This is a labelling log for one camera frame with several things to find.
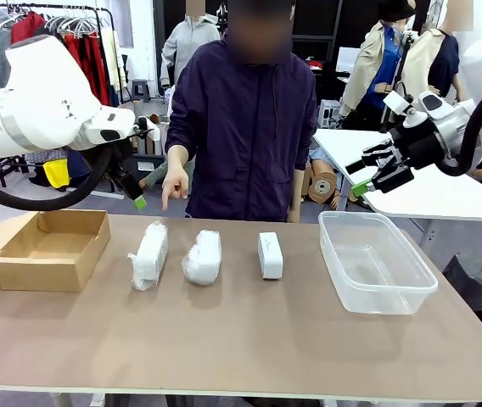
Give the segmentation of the open brown cardboard box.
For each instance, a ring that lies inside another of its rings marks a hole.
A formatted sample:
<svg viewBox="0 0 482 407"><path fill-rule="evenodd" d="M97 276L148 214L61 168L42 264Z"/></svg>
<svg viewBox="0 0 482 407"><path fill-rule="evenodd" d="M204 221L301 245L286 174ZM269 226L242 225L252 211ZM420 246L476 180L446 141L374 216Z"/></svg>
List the open brown cardboard box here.
<svg viewBox="0 0 482 407"><path fill-rule="evenodd" d="M79 293L110 240L101 210L29 212L0 223L0 288Z"/></svg>

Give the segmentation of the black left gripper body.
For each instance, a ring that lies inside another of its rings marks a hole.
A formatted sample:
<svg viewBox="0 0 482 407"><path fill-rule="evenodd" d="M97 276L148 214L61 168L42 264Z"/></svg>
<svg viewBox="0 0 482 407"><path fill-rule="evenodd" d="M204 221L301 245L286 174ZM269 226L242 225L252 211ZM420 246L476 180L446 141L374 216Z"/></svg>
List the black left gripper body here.
<svg viewBox="0 0 482 407"><path fill-rule="evenodd" d="M132 158L134 149L131 139L119 140L109 144L111 148L111 160L109 162L108 176L113 178L121 178L130 175L129 166L126 164Z"/></svg>

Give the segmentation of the clear plastic container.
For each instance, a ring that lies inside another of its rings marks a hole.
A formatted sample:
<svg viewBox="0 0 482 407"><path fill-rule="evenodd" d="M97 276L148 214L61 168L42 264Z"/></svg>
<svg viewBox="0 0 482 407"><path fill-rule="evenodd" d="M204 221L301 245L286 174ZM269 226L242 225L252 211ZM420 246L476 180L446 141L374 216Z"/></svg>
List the clear plastic container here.
<svg viewBox="0 0 482 407"><path fill-rule="evenodd" d="M318 216L320 247L344 308L370 315L413 315L438 281L386 216L326 211Z"/></svg>

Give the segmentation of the cream hanging garment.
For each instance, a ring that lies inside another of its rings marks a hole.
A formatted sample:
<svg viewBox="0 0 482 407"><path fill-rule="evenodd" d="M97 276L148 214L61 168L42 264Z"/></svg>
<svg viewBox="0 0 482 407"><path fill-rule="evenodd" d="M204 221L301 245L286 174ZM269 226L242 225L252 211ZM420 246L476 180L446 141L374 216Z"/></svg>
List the cream hanging garment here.
<svg viewBox="0 0 482 407"><path fill-rule="evenodd" d="M109 84L115 92L114 101L119 102L121 95L122 70L119 63L119 51L117 47L117 35L111 27L104 27L100 31L102 46L104 49L105 63L109 75Z"/></svg>

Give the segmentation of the rectangular bubble-wrapped clock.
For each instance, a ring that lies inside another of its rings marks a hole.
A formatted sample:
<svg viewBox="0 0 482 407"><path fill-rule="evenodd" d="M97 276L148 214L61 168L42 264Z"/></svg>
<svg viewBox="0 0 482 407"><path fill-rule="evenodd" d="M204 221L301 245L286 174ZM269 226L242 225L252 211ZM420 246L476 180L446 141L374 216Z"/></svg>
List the rectangular bubble-wrapped clock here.
<svg viewBox="0 0 482 407"><path fill-rule="evenodd" d="M155 221L147 227L135 254L128 254L132 262L132 285L141 292L158 284L168 253L166 225Z"/></svg>

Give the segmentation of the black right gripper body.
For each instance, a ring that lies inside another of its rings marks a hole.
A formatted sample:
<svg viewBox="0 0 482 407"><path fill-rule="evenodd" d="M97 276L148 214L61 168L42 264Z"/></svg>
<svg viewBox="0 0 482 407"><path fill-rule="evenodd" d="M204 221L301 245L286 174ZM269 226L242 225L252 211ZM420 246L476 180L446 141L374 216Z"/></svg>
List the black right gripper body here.
<svg viewBox="0 0 482 407"><path fill-rule="evenodd" d="M392 128L390 135L403 161L415 170L421 170L444 158L444 148L436 136L437 127L431 120L411 128L405 122Z"/></svg>

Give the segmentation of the white perforated box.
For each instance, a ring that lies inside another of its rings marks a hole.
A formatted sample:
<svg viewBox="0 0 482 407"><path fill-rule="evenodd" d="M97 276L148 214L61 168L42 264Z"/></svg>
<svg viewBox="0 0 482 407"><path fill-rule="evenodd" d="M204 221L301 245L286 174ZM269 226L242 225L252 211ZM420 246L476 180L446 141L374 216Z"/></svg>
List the white perforated box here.
<svg viewBox="0 0 482 407"><path fill-rule="evenodd" d="M334 129L340 120L341 103L337 100L322 99L318 110L317 123L321 129Z"/></svg>

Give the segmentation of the rounded bubble-wrapped clock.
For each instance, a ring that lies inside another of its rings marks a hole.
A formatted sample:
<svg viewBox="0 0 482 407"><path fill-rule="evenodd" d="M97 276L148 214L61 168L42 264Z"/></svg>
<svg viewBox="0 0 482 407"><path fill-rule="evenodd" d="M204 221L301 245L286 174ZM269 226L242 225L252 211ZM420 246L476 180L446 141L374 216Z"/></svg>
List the rounded bubble-wrapped clock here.
<svg viewBox="0 0 482 407"><path fill-rule="evenodd" d="M218 231L202 230L182 260L185 278L200 286L213 285L221 269L221 237Z"/></svg>

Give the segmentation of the yellow cloth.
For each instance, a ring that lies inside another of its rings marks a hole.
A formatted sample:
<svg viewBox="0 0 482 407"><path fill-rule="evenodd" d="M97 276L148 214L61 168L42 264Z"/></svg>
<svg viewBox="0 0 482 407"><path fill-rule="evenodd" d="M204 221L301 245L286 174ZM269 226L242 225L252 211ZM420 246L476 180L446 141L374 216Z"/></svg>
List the yellow cloth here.
<svg viewBox="0 0 482 407"><path fill-rule="evenodd" d="M58 159L51 160L42 166L50 185L55 188L67 187L70 184L70 175L68 171L68 160Z"/></svg>

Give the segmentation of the unwrapped white clock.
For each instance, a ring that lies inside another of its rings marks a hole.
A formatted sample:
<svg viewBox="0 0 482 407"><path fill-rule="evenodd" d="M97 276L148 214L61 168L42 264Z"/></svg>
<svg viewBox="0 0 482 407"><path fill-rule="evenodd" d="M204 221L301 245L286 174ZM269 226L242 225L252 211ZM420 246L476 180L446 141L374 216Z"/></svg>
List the unwrapped white clock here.
<svg viewBox="0 0 482 407"><path fill-rule="evenodd" d="M283 275L283 255L276 232L259 234L258 255L264 280L280 280Z"/></svg>

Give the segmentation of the mannequin in grey hoodie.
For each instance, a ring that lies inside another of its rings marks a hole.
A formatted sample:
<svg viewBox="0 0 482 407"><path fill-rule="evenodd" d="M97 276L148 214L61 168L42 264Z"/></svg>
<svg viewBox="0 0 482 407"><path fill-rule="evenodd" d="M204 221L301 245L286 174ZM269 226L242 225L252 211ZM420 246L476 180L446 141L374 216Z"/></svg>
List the mannequin in grey hoodie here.
<svg viewBox="0 0 482 407"><path fill-rule="evenodd" d="M170 88L178 82L195 51L208 42L219 40L218 18L207 14L205 0L186 0L184 20L179 22L161 52L160 87Z"/></svg>

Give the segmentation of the person in purple jacket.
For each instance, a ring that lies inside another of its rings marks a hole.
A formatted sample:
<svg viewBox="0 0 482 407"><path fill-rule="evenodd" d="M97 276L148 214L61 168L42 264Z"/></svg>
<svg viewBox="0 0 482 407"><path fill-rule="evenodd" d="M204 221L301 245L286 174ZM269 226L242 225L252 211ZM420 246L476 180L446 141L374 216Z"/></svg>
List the person in purple jacket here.
<svg viewBox="0 0 482 407"><path fill-rule="evenodd" d="M172 98L165 150L188 151L186 213L288 222L317 128L316 78L291 51L296 0L228 0L227 31L199 47Z"/></svg>

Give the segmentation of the mannequin in beige coat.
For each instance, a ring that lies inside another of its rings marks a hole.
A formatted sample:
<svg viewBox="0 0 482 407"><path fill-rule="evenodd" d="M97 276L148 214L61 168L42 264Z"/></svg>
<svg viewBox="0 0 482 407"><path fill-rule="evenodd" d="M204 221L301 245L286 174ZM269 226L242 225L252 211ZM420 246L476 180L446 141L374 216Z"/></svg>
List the mannequin in beige coat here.
<svg viewBox="0 0 482 407"><path fill-rule="evenodd" d="M344 130L381 128L384 98L392 90L406 23L416 0L378 0L378 21L366 34L342 96L339 116Z"/></svg>

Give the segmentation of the mannequin in navy shirt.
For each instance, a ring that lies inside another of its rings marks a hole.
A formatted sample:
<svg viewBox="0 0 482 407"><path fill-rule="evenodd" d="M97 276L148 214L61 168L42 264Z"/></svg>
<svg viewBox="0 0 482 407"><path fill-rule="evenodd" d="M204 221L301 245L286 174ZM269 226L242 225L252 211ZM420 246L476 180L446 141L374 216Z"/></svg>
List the mannequin in navy shirt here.
<svg viewBox="0 0 482 407"><path fill-rule="evenodd" d="M446 98L456 91L456 102L467 99L459 76L460 50L454 34L473 29L473 0L446 0L444 18L437 27L426 30L406 56L402 82L418 104L421 93L430 91Z"/></svg>

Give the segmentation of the grey plastic stool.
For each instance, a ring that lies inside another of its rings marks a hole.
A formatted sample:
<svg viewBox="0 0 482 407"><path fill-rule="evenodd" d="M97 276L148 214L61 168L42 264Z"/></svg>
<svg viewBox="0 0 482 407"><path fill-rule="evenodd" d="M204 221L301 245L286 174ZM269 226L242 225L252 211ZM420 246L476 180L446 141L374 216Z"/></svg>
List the grey plastic stool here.
<svg viewBox="0 0 482 407"><path fill-rule="evenodd" d="M143 101L148 103L150 100L149 84L146 80L132 80L132 101Z"/></svg>

